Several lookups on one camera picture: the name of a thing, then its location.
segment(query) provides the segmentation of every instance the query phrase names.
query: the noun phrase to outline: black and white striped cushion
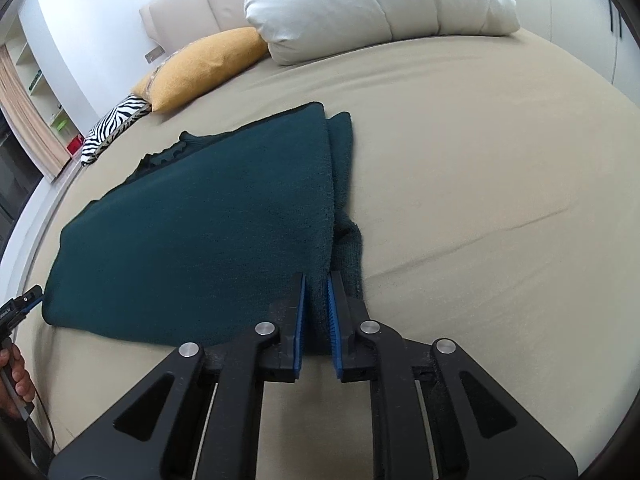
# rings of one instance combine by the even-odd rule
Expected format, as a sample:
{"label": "black and white striped cushion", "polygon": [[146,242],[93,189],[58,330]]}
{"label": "black and white striped cushion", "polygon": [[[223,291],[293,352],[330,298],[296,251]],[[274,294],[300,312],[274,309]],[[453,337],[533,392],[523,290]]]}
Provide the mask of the black and white striped cushion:
{"label": "black and white striped cushion", "polygon": [[82,156],[80,157],[82,165],[88,166],[98,160],[100,154],[124,130],[150,111],[151,104],[133,94],[121,101],[91,128],[82,145]]}

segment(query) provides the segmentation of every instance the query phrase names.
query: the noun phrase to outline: human hand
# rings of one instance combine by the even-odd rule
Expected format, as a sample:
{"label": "human hand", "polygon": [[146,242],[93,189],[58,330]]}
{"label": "human hand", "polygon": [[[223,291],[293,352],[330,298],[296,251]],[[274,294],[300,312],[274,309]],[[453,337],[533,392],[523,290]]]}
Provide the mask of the human hand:
{"label": "human hand", "polygon": [[[33,401],[36,395],[36,387],[31,381],[29,372],[24,369],[24,358],[20,354],[20,350],[16,345],[11,348],[14,354],[14,365],[12,366],[12,376],[15,381],[15,392],[24,399],[24,402]],[[9,351],[2,349],[0,352],[0,368],[4,368],[9,362]],[[11,418],[20,418],[18,408],[14,400],[4,387],[4,383],[0,381],[0,410],[4,411]]]}

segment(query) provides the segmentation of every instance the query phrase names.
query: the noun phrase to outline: triangular cutout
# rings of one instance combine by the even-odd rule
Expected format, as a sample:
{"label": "triangular cutout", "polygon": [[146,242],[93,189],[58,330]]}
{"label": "triangular cutout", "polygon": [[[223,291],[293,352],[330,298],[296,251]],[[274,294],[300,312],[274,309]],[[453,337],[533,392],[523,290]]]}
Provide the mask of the triangular cutout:
{"label": "triangular cutout", "polygon": [[460,372],[460,380],[483,437],[491,438],[515,428],[516,418],[473,375]]}
{"label": "triangular cutout", "polygon": [[142,442],[149,440],[173,384],[173,375],[160,377],[114,421],[113,427]]}

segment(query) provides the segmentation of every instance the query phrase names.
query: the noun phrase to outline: wall outlet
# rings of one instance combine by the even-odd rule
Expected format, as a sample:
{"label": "wall outlet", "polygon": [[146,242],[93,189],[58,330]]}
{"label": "wall outlet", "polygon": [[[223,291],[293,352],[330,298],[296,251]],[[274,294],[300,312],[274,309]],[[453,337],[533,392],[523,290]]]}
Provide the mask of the wall outlet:
{"label": "wall outlet", "polygon": [[155,49],[151,50],[150,52],[147,52],[145,54],[145,59],[147,63],[153,63],[156,59],[158,59],[160,56],[162,56],[162,54],[164,54],[164,48],[162,48],[160,45],[156,46]]}

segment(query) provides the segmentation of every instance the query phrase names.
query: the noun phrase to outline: white pillow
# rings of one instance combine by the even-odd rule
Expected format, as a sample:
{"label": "white pillow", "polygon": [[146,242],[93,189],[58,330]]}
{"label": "white pillow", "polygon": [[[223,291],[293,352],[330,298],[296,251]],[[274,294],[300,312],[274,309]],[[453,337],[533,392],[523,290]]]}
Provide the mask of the white pillow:
{"label": "white pillow", "polygon": [[432,36],[502,36],[520,28],[514,0],[245,0],[277,63]]}

